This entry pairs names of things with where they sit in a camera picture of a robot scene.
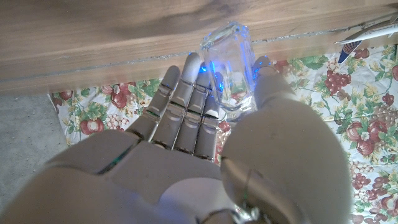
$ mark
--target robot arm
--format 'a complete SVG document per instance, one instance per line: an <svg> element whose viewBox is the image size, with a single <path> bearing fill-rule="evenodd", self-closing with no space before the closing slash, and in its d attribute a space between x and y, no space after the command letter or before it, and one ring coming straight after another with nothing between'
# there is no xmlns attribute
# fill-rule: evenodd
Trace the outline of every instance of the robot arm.
<svg viewBox="0 0 398 224"><path fill-rule="evenodd" d="M263 60L259 111L234 129L221 169L209 162L218 105L191 54L125 133L104 131L54 157L0 222L233 223L236 203L257 208L258 223L342 223L350 201L341 146Z"/></svg>

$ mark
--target floral tablecloth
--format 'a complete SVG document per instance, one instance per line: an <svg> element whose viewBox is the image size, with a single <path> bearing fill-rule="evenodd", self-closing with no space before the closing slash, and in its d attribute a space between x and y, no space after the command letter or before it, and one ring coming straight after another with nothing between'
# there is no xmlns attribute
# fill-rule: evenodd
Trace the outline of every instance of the floral tablecloth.
<svg viewBox="0 0 398 224"><path fill-rule="evenodd" d="M349 222L398 223L397 47L356 50L341 65L339 56L274 65L345 149L354 202ZM51 94L68 145L104 129L124 131L146 109L159 83L153 79ZM215 163L229 134L229 124L220 120Z"/></svg>

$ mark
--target wood grain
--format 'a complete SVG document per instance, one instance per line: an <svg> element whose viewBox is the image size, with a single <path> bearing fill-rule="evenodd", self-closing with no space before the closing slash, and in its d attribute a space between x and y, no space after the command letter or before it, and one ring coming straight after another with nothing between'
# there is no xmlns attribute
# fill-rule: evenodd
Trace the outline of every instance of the wood grain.
<svg viewBox="0 0 398 224"><path fill-rule="evenodd" d="M383 20L397 8L388 0L4 0L0 94L161 77L228 20L246 24L252 40L267 40ZM355 31L261 42L254 48L257 55L276 59L336 52L332 43ZM396 43L396 38L387 41Z"/></svg>

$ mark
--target blue led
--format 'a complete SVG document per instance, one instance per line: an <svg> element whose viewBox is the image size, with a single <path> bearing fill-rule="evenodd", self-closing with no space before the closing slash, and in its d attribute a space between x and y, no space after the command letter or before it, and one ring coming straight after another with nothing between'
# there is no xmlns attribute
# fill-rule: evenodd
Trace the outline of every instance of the blue led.
<svg viewBox="0 0 398 224"><path fill-rule="evenodd" d="M220 91L222 92L224 90L224 85L222 83L220 83L219 85Z"/></svg>
<svg viewBox="0 0 398 224"><path fill-rule="evenodd" d="M213 73L215 73L216 72L216 66L214 65L214 62L211 62L210 64L211 64L211 67L213 68Z"/></svg>
<svg viewBox="0 0 398 224"><path fill-rule="evenodd" d="M199 73L205 73L205 72L206 72L206 67L205 66L200 67Z"/></svg>

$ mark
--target clear glass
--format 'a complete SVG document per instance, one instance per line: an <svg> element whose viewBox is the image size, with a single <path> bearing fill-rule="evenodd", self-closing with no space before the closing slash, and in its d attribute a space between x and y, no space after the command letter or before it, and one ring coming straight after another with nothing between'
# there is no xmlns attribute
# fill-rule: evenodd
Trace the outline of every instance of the clear glass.
<svg viewBox="0 0 398 224"><path fill-rule="evenodd" d="M226 111L227 119L235 121L256 110L256 74L252 71L255 56L248 28L229 22L208 34L200 47L210 71L213 94Z"/></svg>

